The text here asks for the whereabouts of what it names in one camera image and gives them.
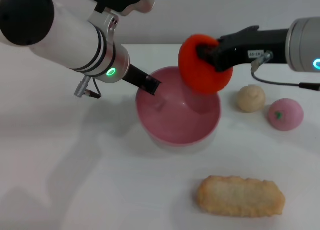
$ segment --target white wall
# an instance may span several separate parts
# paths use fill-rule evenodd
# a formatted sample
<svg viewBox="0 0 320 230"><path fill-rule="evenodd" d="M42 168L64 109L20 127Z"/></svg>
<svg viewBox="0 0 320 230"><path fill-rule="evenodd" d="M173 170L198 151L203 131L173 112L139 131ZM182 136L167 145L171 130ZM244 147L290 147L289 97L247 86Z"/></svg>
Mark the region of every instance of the white wall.
<svg viewBox="0 0 320 230"><path fill-rule="evenodd" d="M55 0L87 19L90 0ZM203 33L218 38L251 25L288 28L301 17L320 16L320 0L155 0L152 12L123 17L116 30L122 44L181 44Z"/></svg>

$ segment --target bread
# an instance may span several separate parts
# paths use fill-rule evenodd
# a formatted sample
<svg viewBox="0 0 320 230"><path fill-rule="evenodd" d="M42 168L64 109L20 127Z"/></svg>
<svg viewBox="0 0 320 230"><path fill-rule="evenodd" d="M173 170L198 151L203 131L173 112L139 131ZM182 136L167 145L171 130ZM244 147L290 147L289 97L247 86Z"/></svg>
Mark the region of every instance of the bread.
<svg viewBox="0 0 320 230"><path fill-rule="evenodd" d="M260 218L281 215L286 199L273 181L210 176L198 188L196 201L210 214Z"/></svg>

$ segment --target pink bowl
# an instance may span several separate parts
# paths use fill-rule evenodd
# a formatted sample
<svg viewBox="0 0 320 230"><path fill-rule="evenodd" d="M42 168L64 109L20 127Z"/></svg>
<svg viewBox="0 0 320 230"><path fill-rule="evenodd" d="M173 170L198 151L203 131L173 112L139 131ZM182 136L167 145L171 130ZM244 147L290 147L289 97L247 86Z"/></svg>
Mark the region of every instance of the pink bowl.
<svg viewBox="0 0 320 230"><path fill-rule="evenodd" d="M155 96L141 89L136 95L139 119L152 138L184 147L201 142L216 129L221 118L218 94L193 92L176 66L162 68L152 76L162 82Z"/></svg>

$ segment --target pink steamed bun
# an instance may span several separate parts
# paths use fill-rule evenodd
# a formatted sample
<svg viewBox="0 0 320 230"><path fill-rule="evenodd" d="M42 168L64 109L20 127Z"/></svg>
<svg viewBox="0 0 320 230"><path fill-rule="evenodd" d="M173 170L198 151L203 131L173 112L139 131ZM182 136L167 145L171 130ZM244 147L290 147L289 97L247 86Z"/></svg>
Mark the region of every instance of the pink steamed bun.
<svg viewBox="0 0 320 230"><path fill-rule="evenodd" d="M304 120L304 110L298 102L284 98L274 102L268 112L270 124L280 131L290 131Z"/></svg>

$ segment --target silver connector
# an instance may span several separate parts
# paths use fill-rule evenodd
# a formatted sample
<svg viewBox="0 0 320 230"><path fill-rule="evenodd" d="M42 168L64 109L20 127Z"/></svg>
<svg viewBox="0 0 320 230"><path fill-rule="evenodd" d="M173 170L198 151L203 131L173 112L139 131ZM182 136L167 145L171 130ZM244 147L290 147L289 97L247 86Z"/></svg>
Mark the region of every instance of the silver connector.
<svg viewBox="0 0 320 230"><path fill-rule="evenodd" d="M88 88L89 82L91 80L91 77L84 76L82 81L79 83L78 87L76 88L74 95L78 98L82 98L82 96L86 93L86 90Z"/></svg>
<svg viewBox="0 0 320 230"><path fill-rule="evenodd" d="M266 51L261 57L258 57L251 63L251 72L255 73L258 69L268 62L270 62L274 58L274 53L272 51Z"/></svg>

